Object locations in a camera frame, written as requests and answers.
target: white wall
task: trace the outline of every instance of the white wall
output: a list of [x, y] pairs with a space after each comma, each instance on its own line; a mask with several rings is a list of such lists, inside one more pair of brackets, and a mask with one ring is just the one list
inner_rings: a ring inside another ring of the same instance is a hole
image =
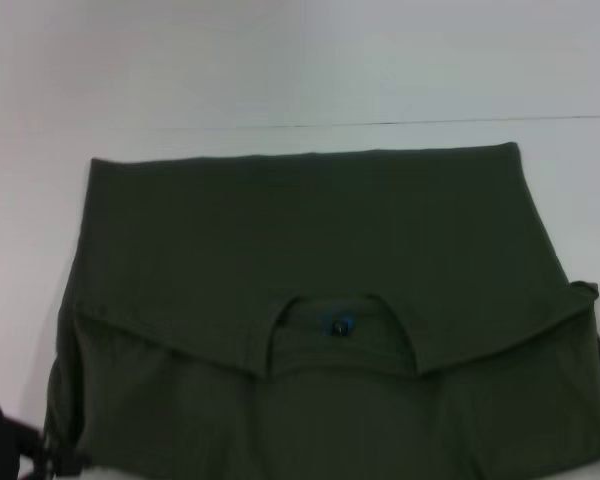
[[0, 404], [44, 418], [91, 157], [509, 140], [600, 283], [600, 0], [0, 1]]

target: white surface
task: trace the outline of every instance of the white surface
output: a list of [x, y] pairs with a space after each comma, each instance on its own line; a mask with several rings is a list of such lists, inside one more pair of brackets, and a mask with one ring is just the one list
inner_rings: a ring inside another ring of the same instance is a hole
[[600, 283], [600, 119], [444, 123], [564, 115], [600, 115], [600, 0], [0, 1], [0, 403], [42, 423], [91, 157], [513, 140]]

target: clothing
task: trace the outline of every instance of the clothing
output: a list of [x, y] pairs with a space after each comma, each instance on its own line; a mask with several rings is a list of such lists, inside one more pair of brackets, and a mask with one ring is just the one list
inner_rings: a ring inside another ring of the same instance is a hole
[[600, 458], [597, 296], [514, 143], [93, 160], [46, 429], [155, 478], [535, 478]]

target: white backdrop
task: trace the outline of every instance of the white backdrop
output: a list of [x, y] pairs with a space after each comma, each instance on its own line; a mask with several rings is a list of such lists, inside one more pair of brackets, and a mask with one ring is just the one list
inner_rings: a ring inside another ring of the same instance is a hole
[[600, 0], [0, 1], [0, 404], [43, 421], [91, 157], [506, 141], [600, 283]]

